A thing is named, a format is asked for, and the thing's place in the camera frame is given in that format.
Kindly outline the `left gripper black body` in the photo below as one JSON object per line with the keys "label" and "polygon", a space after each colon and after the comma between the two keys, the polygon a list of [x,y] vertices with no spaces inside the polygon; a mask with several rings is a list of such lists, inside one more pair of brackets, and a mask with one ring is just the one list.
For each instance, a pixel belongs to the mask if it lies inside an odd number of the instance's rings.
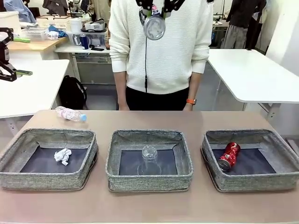
{"label": "left gripper black body", "polygon": [[0,44],[0,61],[2,63],[9,62],[9,49],[5,44]]}

